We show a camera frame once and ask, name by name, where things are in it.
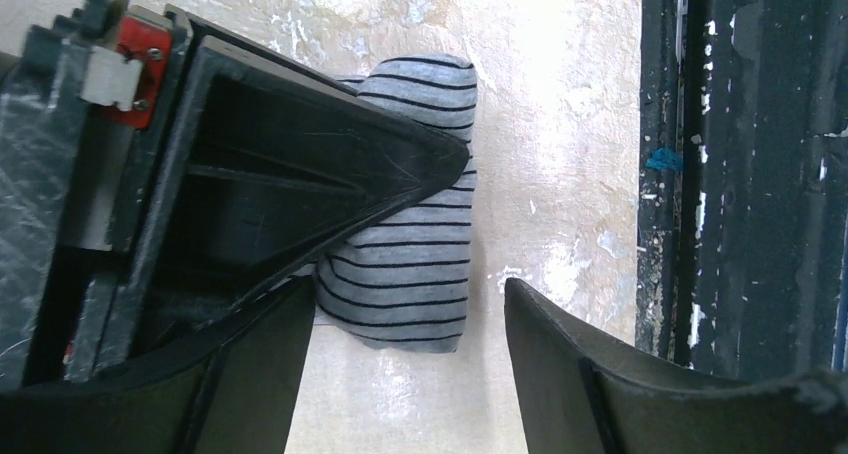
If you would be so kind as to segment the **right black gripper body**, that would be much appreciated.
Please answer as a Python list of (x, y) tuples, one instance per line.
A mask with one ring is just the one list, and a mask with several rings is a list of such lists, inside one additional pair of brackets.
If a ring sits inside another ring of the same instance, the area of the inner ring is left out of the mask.
[(84, 0), (1, 57), (1, 388), (86, 381), (136, 341), (181, 173), (188, 12)]

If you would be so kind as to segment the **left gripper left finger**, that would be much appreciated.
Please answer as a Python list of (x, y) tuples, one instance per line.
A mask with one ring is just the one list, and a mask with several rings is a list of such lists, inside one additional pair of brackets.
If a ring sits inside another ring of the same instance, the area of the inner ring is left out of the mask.
[(5, 453), (281, 453), (313, 329), (312, 282), (84, 383), (1, 397)]

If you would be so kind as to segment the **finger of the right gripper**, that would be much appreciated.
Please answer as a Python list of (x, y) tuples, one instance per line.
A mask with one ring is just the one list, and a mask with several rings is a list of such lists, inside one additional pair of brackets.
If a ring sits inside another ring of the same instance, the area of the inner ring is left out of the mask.
[(205, 36), (180, 73), (96, 366), (138, 347), (154, 289), (251, 302), (350, 235), (451, 186), (463, 142), (276, 54)]

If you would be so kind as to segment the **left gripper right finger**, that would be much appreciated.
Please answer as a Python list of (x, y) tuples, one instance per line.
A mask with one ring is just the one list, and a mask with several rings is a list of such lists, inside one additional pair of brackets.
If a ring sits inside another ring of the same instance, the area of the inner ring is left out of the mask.
[(505, 286), (505, 329), (532, 453), (843, 453), (847, 377), (759, 383), (690, 370)]

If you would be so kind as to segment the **grey striped underwear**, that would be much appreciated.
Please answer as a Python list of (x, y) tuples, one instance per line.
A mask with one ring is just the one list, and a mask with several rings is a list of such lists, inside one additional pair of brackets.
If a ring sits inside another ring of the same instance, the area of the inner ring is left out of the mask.
[[(338, 80), (372, 104), (471, 144), (478, 77), (467, 59), (411, 54)], [(319, 258), (313, 279), (327, 319), (373, 349), (455, 351), (468, 314), (477, 181), (469, 160), (451, 187)]]

